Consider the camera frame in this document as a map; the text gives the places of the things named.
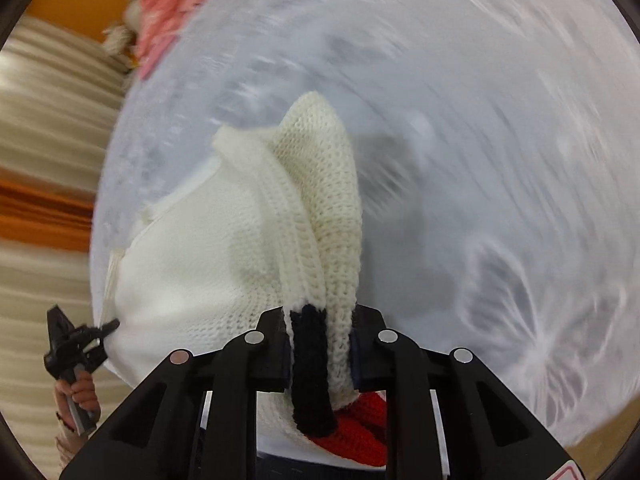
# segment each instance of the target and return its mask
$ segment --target orange stripe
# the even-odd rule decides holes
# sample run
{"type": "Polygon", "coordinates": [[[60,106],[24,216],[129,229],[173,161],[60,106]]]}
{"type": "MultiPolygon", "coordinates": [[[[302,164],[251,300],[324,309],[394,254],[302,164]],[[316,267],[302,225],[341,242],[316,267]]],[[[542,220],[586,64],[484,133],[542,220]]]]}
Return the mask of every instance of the orange stripe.
{"type": "Polygon", "coordinates": [[[0,238],[67,251],[89,250],[94,204],[49,184],[0,173],[0,238]]]}

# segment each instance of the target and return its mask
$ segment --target black knitted trim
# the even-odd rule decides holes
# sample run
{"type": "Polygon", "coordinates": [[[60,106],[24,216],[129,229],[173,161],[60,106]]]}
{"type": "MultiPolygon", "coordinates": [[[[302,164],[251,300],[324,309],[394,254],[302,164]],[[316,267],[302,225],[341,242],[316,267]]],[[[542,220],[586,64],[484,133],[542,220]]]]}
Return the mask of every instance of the black knitted trim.
{"type": "Polygon", "coordinates": [[[293,328],[293,420],[305,435],[331,435],[338,423],[329,401],[326,311],[307,304],[291,312],[293,328]]]}

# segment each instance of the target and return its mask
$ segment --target knitted sweater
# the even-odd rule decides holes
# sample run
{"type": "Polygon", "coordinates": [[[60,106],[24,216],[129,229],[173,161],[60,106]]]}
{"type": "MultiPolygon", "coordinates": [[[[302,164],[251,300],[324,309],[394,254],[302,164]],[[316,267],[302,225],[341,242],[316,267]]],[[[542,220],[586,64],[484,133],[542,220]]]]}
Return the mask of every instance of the knitted sweater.
{"type": "MultiPolygon", "coordinates": [[[[312,92],[280,126],[224,126],[213,146],[218,160],[143,212],[130,246],[112,254],[102,316],[121,325],[106,341],[110,360],[135,386],[175,348],[220,349],[263,311],[284,306],[295,392],[296,352],[318,351],[294,337],[296,320],[304,325],[311,312],[326,329],[322,410],[331,416],[357,397],[348,334],[362,220],[344,127],[312,92]]],[[[301,420],[290,396],[258,396],[258,438],[276,431],[313,446],[301,420]]]]}

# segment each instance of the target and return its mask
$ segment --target pink fabric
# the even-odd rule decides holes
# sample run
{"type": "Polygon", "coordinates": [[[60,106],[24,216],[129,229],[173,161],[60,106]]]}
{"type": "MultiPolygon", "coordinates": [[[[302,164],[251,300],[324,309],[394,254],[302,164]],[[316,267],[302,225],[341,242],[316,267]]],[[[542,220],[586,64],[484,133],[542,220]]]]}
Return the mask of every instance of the pink fabric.
{"type": "Polygon", "coordinates": [[[184,23],[204,0],[140,0],[142,30],[136,45],[140,77],[146,79],[175,43],[184,23]]]}

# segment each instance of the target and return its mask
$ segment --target sleeve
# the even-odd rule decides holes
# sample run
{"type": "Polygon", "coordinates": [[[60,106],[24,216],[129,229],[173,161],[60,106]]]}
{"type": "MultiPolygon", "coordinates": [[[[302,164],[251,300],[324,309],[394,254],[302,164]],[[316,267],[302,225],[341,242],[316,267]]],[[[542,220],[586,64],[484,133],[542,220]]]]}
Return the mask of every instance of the sleeve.
{"type": "Polygon", "coordinates": [[[58,415],[58,434],[56,435],[56,447],[60,454],[60,466],[62,469],[71,462],[80,448],[84,446],[88,436],[79,436],[74,430],[68,427],[58,415]]]}

